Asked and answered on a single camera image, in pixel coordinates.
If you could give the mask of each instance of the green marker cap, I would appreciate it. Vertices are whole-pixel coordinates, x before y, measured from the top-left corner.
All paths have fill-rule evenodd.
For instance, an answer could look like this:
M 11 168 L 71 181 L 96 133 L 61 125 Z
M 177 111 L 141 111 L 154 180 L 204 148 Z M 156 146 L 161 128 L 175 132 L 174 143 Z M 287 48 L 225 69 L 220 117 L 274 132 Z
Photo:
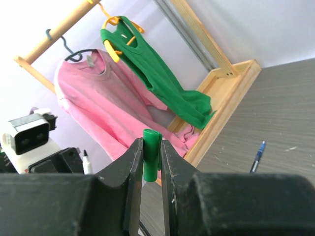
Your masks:
M 162 134 L 152 130 L 143 130 L 144 180 L 154 182 L 161 170 L 160 144 Z

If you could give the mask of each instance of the orange hanger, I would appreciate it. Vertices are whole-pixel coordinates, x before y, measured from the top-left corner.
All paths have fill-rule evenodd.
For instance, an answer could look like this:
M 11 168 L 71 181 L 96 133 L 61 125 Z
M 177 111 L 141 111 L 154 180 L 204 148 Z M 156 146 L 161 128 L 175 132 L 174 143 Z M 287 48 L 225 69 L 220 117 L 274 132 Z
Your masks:
M 87 0 L 90 4 L 93 4 L 93 0 Z M 100 6 L 102 12 L 107 16 L 107 20 L 104 22 L 102 29 L 106 28 L 106 25 L 108 23 L 110 23 L 113 26 L 116 26 L 119 23 L 119 20 L 121 19 L 119 16 L 110 16 L 104 9 L 103 5 L 101 3 L 98 3 L 98 5 Z M 135 26 L 135 28 L 140 32 L 140 33 L 144 33 L 144 29 L 142 27 L 140 27 L 139 25 L 137 25 L 135 22 L 131 22 L 133 24 L 133 26 Z M 136 36 L 133 36 L 127 43 L 127 45 L 130 45 L 134 40 L 136 39 Z M 104 41 L 104 46 L 108 52 L 108 54 L 110 55 L 110 57 L 113 59 L 114 62 L 119 62 L 120 58 L 118 55 L 123 54 L 120 51 L 115 51 L 113 46 L 110 44 L 110 42 L 108 40 Z

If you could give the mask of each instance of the wooden frame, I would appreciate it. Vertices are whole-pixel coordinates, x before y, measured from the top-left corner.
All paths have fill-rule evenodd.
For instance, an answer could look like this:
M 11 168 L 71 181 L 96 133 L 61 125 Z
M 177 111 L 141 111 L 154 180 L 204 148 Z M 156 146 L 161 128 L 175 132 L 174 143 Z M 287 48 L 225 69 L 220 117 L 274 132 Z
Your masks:
M 27 56 L 24 58 L 17 56 L 15 61 L 55 93 L 53 83 L 33 68 L 32 63 L 99 2 L 100 0 L 83 0 L 66 19 L 49 32 L 52 40 L 44 37 Z M 211 97 L 211 105 L 216 113 L 207 126 L 200 131 L 198 140 L 185 155 L 185 160 L 193 166 L 197 166 L 261 69 L 255 60 L 231 64 L 186 0 L 171 0 L 171 2 L 220 66 L 220 68 L 212 70 L 198 88 L 199 91 Z M 179 117 L 175 117 L 168 129 L 177 132 L 186 125 L 187 123 Z M 158 179 L 157 183 L 161 185 L 161 180 Z

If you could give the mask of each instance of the wooden rod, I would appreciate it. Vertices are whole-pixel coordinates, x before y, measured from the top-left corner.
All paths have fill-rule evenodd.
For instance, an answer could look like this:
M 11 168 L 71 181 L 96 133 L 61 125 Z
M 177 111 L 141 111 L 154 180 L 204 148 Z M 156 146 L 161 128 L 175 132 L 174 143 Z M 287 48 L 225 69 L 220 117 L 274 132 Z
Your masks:
M 100 0 L 93 0 L 93 4 L 91 4 L 88 0 L 83 0 L 57 27 L 49 31 L 52 40 L 49 40 L 48 37 L 45 36 L 41 42 L 24 57 L 25 61 L 31 65 L 99 2 Z
M 225 73 L 225 76 L 231 78 L 237 77 L 238 71 L 233 68 L 222 49 L 217 45 L 186 0 L 171 0 L 171 2 L 209 51 L 213 59 L 219 64 L 220 68 Z
M 24 60 L 22 57 L 19 57 L 19 56 L 16 56 L 14 60 L 27 72 L 33 75 L 38 81 L 40 81 L 46 88 L 48 88 L 51 92 L 56 94 L 54 84 L 50 82 L 45 76 L 40 74 L 26 60 Z

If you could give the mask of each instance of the blue pen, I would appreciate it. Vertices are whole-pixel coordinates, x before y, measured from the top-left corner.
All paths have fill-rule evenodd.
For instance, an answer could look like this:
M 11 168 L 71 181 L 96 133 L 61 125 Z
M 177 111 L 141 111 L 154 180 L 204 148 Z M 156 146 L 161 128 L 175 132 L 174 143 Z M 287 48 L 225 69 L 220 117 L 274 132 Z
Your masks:
M 255 157 L 255 160 L 254 160 L 254 163 L 252 164 L 252 168 L 251 168 L 251 171 L 250 173 L 255 173 L 256 170 L 258 169 L 258 164 L 259 164 L 259 161 L 262 157 L 262 154 L 265 150 L 265 141 L 262 141 L 262 144 L 260 145 L 260 148 L 256 154 L 256 157 Z

